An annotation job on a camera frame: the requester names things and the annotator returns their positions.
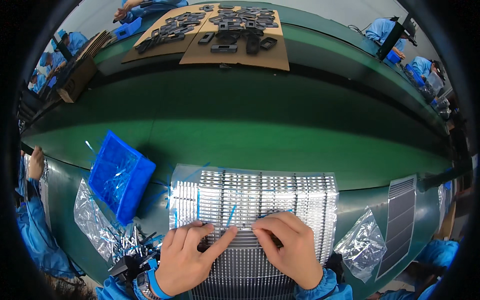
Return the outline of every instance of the worker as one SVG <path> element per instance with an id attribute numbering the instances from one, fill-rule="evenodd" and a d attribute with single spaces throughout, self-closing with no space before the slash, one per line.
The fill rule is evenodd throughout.
<path id="1" fill-rule="evenodd" d="M 231 226 L 205 252 L 197 251 L 200 240 L 214 230 L 212 224 L 203 225 L 197 220 L 180 228 L 170 230 L 163 239 L 160 264 L 155 271 L 158 288 L 141 291 L 133 281 L 135 295 L 140 300 L 151 299 L 148 294 L 161 299 L 173 298 L 202 283 L 210 272 L 214 260 L 222 254 L 237 234 Z M 313 243 L 313 231 L 291 212 L 281 212 L 258 219 L 252 231 L 265 251 L 268 261 L 297 284 L 294 295 L 297 300 L 351 300 L 352 288 L 338 284 L 336 274 L 325 269 L 317 261 Z M 277 236 L 283 244 L 278 248 L 269 233 Z M 99 300 L 131 299 L 126 287 L 113 277 L 96 288 Z"/>
<path id="2" fill-rule="evenodd" d="M 415 285 L 415 291 L 399 289 L 375 293 L 370 300 L 427 300 L 440 282 L 455 258 L 459 244 L 450 240 L 432 240 L 420 252 L 416 262 L 412 262 L 404 271 Z"/>
<path id="3" fill-rule="evenodd" d="M 69 261 L 47 226 L 39 189 L 44 166 L 42 148 L 35 146 L 28 165 L 28 180 L 25 180 L 21 157 L 17 192 L 24 197 L 24 205 L 16 209 L 18 228 L 30 257 L 39 270 L 58 278 L 79 277 L 80 269 Z"/>
<path id="4" fill-rule="evenodd" d="M 395 21 L 390 21 L 388 19 L 376 19 L 373 21 L 370 27 L 368 27 L 365 35 L 368 39 L 371 39 L 372 41 L 379 41 L 380 44 L 383 45 L 394 26 Z M 405 31 L 392 48 L 392 50 L 403 60 L 405 59 L 403 50 L 405 49 L 405 44 L 407 43 L 406 40 L 411 39 L 411 36 L 415 35 L 415 25 L 412 22 L 408 22 L 405 26 Z"/>
<path id="5" fill-rule="evenodd" d="M 53 53 L 43 52 L 40 57 L 40 66 L 46 67 L 47 79 L 52 78 L 52 76 L 66 64 L 67 60 L 59 51 L 53 51 Z"/>
<path id="6" fill-rule="evenodd" d="M 118 8 L 113 19 L 120 23 L 131 23 L 138 17 L 144 17 L 151 13 L 166 13 L 177 7 L 187 6 L 187 0 L 153 0 L 150 6 L 141 8 L 142 0 L 122 0 L 122 8 Z"/>
<path id="7" fill-rule="evenodd" d="M 38 94 L 38 92 L 42 89 L 43 85 L 47 82 L 47 80 L 45 79 L 45 75 L 39 74 L 38 70 L 35 69 L 33 70 L 30 82 L 33 84 L 32 91 Z"/>
<path id="8" fill-rule="evenodd" d="M 438 60 L 428 60 L 421 56 L 417 56 L 409 64 L 412 69 L 417 73 L 420 77 L 422 77 L 423 81 L 427 80 L 428 75 L 431 72 L 435 71 L 437 75 L 445 81 L 444 75 L 444 66 Z"/>

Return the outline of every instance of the plastic film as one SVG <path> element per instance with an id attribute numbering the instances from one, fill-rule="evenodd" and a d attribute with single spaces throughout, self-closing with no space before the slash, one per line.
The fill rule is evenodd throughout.
<path id="1" fill-rule="evenodd" d="M 78 228 L 88 237 L 97 252 L 108 261 L 113 246 L 116 244 L 113 233 L 117 231 L 93 200 L 85 179 L 82 179 L 78 187 L 73 207 L 73 218 Z"/>
<path id="2" fill-rule="evenodd" d="M 338 242 L 334 251 L 342 255 L 343 262 L 356 278 L 365 283 L 372 276 L 387 247 L 369 207 Z"/>

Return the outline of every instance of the cardboard box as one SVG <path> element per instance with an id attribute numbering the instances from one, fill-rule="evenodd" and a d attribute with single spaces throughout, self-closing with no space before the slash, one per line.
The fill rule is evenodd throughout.
<path id="1" fill-rule="evenodd" d="M 88 82 L 92 79 L 98 69 L 92 56 L 88 55 L 86 59 L 76 67 L 76 70 L 67 79 L 67 83 L 57 89 L 60 97 L 63 101 L 68 103 L 74 103 L 78 96 L 85 89 Z"/>

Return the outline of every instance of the hand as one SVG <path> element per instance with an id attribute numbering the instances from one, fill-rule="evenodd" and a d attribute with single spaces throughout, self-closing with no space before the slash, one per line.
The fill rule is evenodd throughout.
<path id="1" fill-rule="evenodd" d="M 258 219 L 252 228 L 275 268 L 303 289 L 315 288 L 320 283 L 324 271 L 315 255 L 313 231 L 296 215 L 291 212 L 271 214 Z M 280 239 L 283 247 L 277 248 L 268 231 Z"/>
<path id="2" fill-rule="evenodd" d="M 135 6 L 139 6 L 140 3 L 142 3 L 142 0 L 127 0 L 127 2 L 125 2 L 125 4 L 123 5 L 123 9 L 125 10 L 125 12 L 129 12 Z"/>
<path id="3" fill-rule="evenodd" d="M 213 228 L 212 224 L 202 226 L 202 222 L 197 220 L 167 233 L 163 239 L 160 265 L 155 271 L 155 278 L 164 293 L 175 296 L 207 279 L 214 260 L 237 235 L 237 228 L 231 226 L 204 253 L 198 252 L 200 239 Z"/>
<path id="4" fill-rule="evenodd" d="M 398 50 L 397 47 L 393 47 L 392 50 L 400 57 L 401 60 L 405 59 L 405 54 L 402 51 Z"/>
<path id="5" fill-rule="evenodd" d="M 28 177 L 35 180 L 40 180 L 44 167 L 45 162 L 42 148 L 35 146 L 32 156 L 30 157 L 30 163 L 28 164 Z"/>
<path id="6" fill-rule="evenodd" d="M 113 19 L 120 21 L 120 20 L 123 20 L 126 16 L 127 16 L 127 12 L 123 8 L 119 8 L 113 15 Z"/>

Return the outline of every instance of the green workbench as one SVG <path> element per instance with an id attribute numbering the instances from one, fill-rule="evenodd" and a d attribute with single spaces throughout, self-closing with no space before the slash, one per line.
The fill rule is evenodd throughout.
<path id="1" fill-rule="evenodd" d="M 52 107 L 22 135 L 23 142 L 42 146 L 49 157 L 52 232 L 95 281 L 103 282 L 109 265 L 75 224 L 73 203 L 95 159 L 85 141 L 98 151 L 107 130 L 156 163 L 134 221 L 159 234 L 168 229 L 168 212 L 164 195 L 152 198 L 164 188 L 154 182 L 167 183 L 177 163 L 335 172 L 340 189 L 336 241 L 367 205 L 385 236 L 390 180 L 451 166 L 444 123 L 410 82 L 367 51 L 373 43 L 331 20 L 258 6 L 279 11 L 290 72 L 178 65 L 181 53 L 121 64 L 136 35 L 95 57 L 99 72 L 75 104 Z M 365 48 L 354 45 L 355 39 Z M 202 94 L 205 89 L 209 97 Z M 438 223 L 437 190 L 418 193 L 408 256 L 376 282 L 373 276 L 363 284 L 347 270 L 354 298 L 364 299 L 400 273 Z"/>

